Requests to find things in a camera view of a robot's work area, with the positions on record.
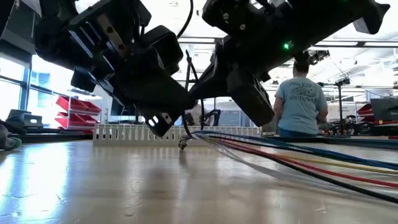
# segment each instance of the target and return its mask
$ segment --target ceiling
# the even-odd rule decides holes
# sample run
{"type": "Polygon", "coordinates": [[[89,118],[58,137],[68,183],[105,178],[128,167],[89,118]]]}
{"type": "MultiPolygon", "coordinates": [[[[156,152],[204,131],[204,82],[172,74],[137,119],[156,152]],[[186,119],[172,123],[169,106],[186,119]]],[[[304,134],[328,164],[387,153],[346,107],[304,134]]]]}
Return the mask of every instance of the ceiling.
{"type": "MultiPolygon", "coordinates": [[[[354,40],[370,40],[370,41],[398,41],[398,1],[397,0],[376,0],[379,3],[388,3],[391,5],[387,12],[382,27],[378,34],[367,35],[356,32],[352,24],[342,28],[334,33],[326,40],[333,41],[354,41],[354,40]]],[[[97,0],[79,0],[77,2],[78,9],[84,9],[94,4],[97,0]]],[[[147,30],[164,25],[174,32],[178,32],[185,23],[189,12],[189,0],[142,0],[146,8],[152,14],[152,20],[147,30]]],[[[194,13],[191,23],[186,29],[183,37],[223,37],[226,34],[217,28],[211,27],[201,19],[201,10],[206,0],[194,0],[194,13]]],[[[210,62],[210,56],[214,49],[213,44],[181,44],[183,51],[188,49],[193,62],[200,72],[204,71],[210,62]]],[[[391,64],[394,66],[394,49],[356,49],[356,48],[328,48],[331,57],[312,66],[309,77],[316,82],[334,82],[343,75],[350,75],[355,85],[391,85],[389,82],[380,80],[380,75],[388,76],[391,79],[391,64]]],[[[181,70],[173,77],[176,80],[185,79],[187,63],[183,60],[180,64],[181,70]]],[[[292,61],[287,62],[285,66],[276,68],[270,72],[273,80],[279,83],[292,76],[292,61]]]]}

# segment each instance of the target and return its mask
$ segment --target workshop floor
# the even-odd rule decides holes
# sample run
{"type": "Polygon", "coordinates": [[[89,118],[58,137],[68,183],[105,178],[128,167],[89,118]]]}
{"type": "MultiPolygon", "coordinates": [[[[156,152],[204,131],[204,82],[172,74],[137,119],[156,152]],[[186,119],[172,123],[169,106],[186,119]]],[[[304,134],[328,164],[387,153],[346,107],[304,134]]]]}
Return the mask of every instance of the workshop floor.
{"type": "MultiPolygon", "coordinates": [[[[398,162],[394,151],[317,146],[398,162]]],[[[396,176],[343,171],[398,182],[396,176]]],[[[275,180],[207,148],[180,153],[83,141],[0,152],[0,223],[397,224],[398,214],[388,203],[275,180]]]]}

